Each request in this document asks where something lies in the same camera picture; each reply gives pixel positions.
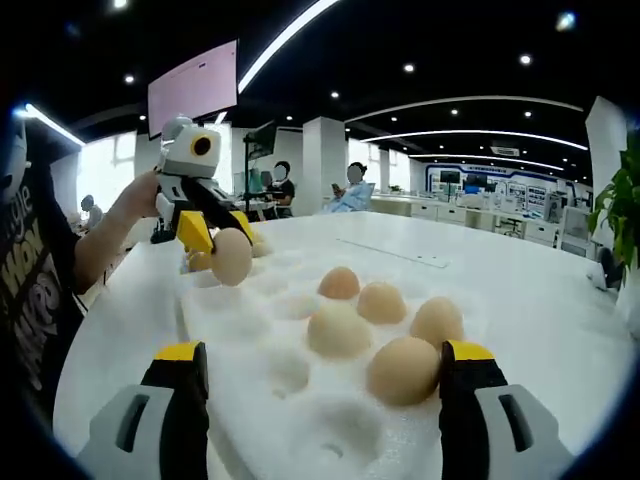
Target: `black t-shirt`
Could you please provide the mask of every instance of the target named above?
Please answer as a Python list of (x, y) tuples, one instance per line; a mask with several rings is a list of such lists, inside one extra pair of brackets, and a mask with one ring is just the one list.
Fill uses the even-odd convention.
[(289, 179), (285, 180), (278, 186), (274, 186), (273, 184), (267, 187), (267, 191), (273, 194), (273, 198), (276, 200), (282, 200), (285, 197), (295, 197), (296, 196), (296, 187), (294, 187), (293, 182)]
[(55, 201), (48, 167), (31, 167), (0, 205), (3, 334), (15, 349), (27, 392), (51, 419), (60, 373), (80, 323), (74, 298), (75, 235)]

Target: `pink screen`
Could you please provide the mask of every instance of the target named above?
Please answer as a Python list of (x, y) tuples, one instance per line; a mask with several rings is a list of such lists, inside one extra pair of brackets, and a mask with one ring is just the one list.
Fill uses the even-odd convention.
[(149, 84), (149, 135), (179, 114), (195, 118), (238, 102), (237, 42), (209, 50)]

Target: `black ceiling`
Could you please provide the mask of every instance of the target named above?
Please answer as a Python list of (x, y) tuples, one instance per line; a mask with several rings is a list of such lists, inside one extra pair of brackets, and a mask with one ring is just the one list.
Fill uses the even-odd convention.
[[(138, 116), (146, 111), (150, 81), (234, 38), (240, 40), (242, 76), (270, 41), (314, 2), (129, 0), (126, 9), (115, 13), (111, 3), (43, 3), (25, 17), (31, 35), (13, 69), (23, 99), (85, 140), (140, 128)], [(369, 117), (352, 125), (351, 135), (372, 136), (362, 126), (392, 134), (508, 130), (588, 145), (584, 120), (595, 96), (633, 111), (640, 105), (640, 92), (629, 67), (635, 56), (637, 15), (615, 1), (585, 3), (341, 0), (283, 47), (227, 118), (234, 126), (252, 127), (276, 118), (299, 127), (319, 115), (347, 120), (443, 97), (517, 95), (566, 102), (585, 112), (526, 102), (456, 102)], [(577, 26), (560, 33), (555, 22), (565, 10), (576, 13)], [(519, 64), (522, 53), (532, 55), (529, 67)], [(406, 62), (415, 64), (413, 74), (403, 71)], [(136, 76), (132, 86), (123, 82), (127, 73)], [(340, 99), (330, 97), (332, 90), (340, 92)], [(91, 126), (81, 122), (123, 105), (132, 107), (109, 121)], [(450, 114), (452, 108), (459, 110), (458, 116)], [(533, 113), (530, 119), (524, 117), (527, 110)], [(287, 115), (294, 120), (287, 122)], [(398, 121), (391, 122), (392, 116)], [(412, 144), (408, 153), (491, 155), (479, 146), (497, 138), (414, 137), (407, 139)], [(568, 166), (575, 171), (566, 171), (567, 178), (588, 176), (590, 181), (588, 152), (540, 140), (504, 140), (527, 150), (523, 159)], [(563, 158), (570, 159), (568, 165)]]

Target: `person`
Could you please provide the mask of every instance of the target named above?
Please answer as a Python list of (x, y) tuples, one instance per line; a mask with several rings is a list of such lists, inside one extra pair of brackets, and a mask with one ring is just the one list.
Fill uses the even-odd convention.
[(27, 162), (24, 122), (0, 160), (0, 336), (15, 351), (25, 400), (49, 423), (58, 380), (83, 315), (74, 299), (98, 280), (141, 217), (157, 216), (154, 172), (138, 176), (84, 237), (56, 203), (48, 165)]
[(276, 209), (279, 218), (292, 217), (291, 203), (296, 196), (296, 188), (293, 182), (289, 180), (289, 173), (291, 172), (291, 165), (289, 162), (280, 161), (276, 163), (273, 169), (273, 176), (275, 181), (267, 187), (267, 192), (270, 192), (273, 199), (276, 201), (278, 208)]
[(360, 162), (353, 162), (347, 169), (347, 180), (349, 186), (340, 188), (334, 183), (333, 195), (331, 200), (322, 210), (321, 213), (337, 213), (337, 212), (356, 212), (366, 210), (369, 205), (369, 199), (373, 193), (373, 188), (364, 181), (364, 174), (367, 167)]
[(82, 208), (83, 212), (89, 212), (89, 220), (87, 220), (86, 224), (87, 230), (92, 230), (104, 216), (102, 209), (95, 204), (92, 195), (87, 195), (82, 199), (80, 208)]

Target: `egg tray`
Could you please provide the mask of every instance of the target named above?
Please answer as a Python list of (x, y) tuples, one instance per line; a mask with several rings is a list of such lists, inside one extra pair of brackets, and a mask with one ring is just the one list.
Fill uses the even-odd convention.
[[(396, 286), (407, 304), (401, 323), (369, 324), (372, 345), (353, 360), (326, 360), (307, 345), (310, 314), (335, 301), (317, 288), (336, 266), (351, 268), (361, 288)], [(211, 433), (230, 445), (233, 455), (219, 453), (233, 478), (441, 477), (437, 392), (420, 405), (389, 408), (367, 392), (366, 367), (382, 346), (408, 335), (417, 309), (438, 295), (456, 303), (466, 338), (481, 343), (488, 309), (480, 298), (437, 281), (427, 266), (349, 245), (254, 259), (235, 288), (215, 286), (208, 272), (192, 275), (195, 288), (181, 302), (185, 326), (207, 345), (207, 409), (221, 430)]]

